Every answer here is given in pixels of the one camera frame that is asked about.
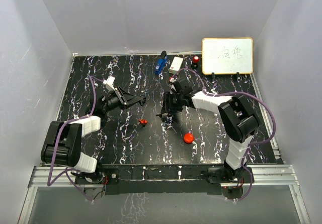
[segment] white box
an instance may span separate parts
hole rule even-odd
[[[172,64],[169,68],[170,74],[175,74],[178,70],[180,70],[182,65],[183,58],[180,57],[174,57]]]

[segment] red bottle cap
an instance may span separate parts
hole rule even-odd
[[[195,137],[191,133],[186,133],[183,137],[183,140],[185,141],[185,143],[191,144],[193,140],[195,140]]]
[[[199,62],[199,57],[198,56],[193,57],[193,62],[197,64]]]

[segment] white enclosure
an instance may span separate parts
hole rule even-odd
[[[203,38],[258,38],[277,0],[44,0],[73,53],[201,51]]]
[[[0,223],[17,223],[72,55],[42,0],[0,2]]]
[[[276,116],[312,223],[322,220],[322,0],[0,0],[0,223],[16,223],[72,53],[201,51],[251,37],[254,72]]]

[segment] gray floor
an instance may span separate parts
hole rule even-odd
[[[237,204],[203,193],[122,194],[91,204],[74,188],[39,188],[29,223],[300,222],[288,186],[254,186]]]

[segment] cable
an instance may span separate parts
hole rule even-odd
[[[96,199],[96,197],[98,197],[98,195],[99,195],[99,194],[101,194],[101,193],[103,193],[103,192],[104,192],[104,191],[103,191],[103,190],[101,190],[99,193],[97,193],[97,194],[96,194],[96,196],[93,198],[93,200],[95,200],[95,199]]]
[[[52,154],[52,159],[51,159],[51,165],[50,165],[50,170],[49,170],[49,175],[48,175],[48,180],[47,180],[47,186],[51,186],[61,175],[63,174],[66,174],[67,178],[69,179],[69,181],[72,183],[72,185],[88,200],[90,201],[94,201],[92,198],[90,198],[89,196],[87,196],[85,193],[83,193],[83,191],[74,183],[74,181],[70,178],[70,176],[68,175],[68,171],[72,171],[72,170],[76,170],[74,168],[66,168],[64,171],[62,171],[60,174],[58,174],[52,181],[51,181],[51,177],[52,177],[52,172],[53,172],[53,169],[54,169],[54,163],[55,163],[55,159],[56,159],[56,154],[57,154],[57,149],[58,149],[58,144],[59,144],[59,140],[60,140],[60,137],[61,137],[61,134],[63,132],[63,129],[65,128],[65,126],[71,122],[75,122],[75,121],[78,121],[78,120],[81,120],[81,119],[84,119],[84,118],[88,118],[90,116],[92,116],[93,112],[94,112],[94,109],[95,109],[95,104],[96,104],[96,92],[95,92],[95,85],[94,85],[94,81],[93,81],[93,78],[100,81],[100,82],[103,82],[103,80],[101,79],[98,79],[94,76],[90,76],[90,81],[91,81],[91,84],[92,84],[92,88],[93,88],[93,106],[92,106],[92,110],[91,112],[86,115],[86,116],[83,116],[83,117],[80,117],[80,118],[75,118],[75,119],[71,119],[71,120],[68,120],[68,121],[65,121],[62,126],[60,127],[59,131],[58,131],[58,134],[57,134],[57,138],[56,138],[56,142],[55,142],[55,146],[54,146],[54,152]]]

